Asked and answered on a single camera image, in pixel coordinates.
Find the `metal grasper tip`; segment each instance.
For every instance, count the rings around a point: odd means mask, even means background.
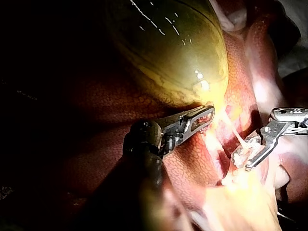
[[[162,119],[156,119],[166,141],[167,148],[164,155],[174,150],[189,137],[207,127],[213,120],[215,108],[213,106],[199,106]]]
[[[260,129],[262,143],[264,148],[258,152],[255,157],[248,160],[245,165],[246,171],[251,171],[257,167],[269,154],[274,150],[278,144],[278,139],[283,133],[292,125],[292,122],[281,122],[272,120],[266,126]]]

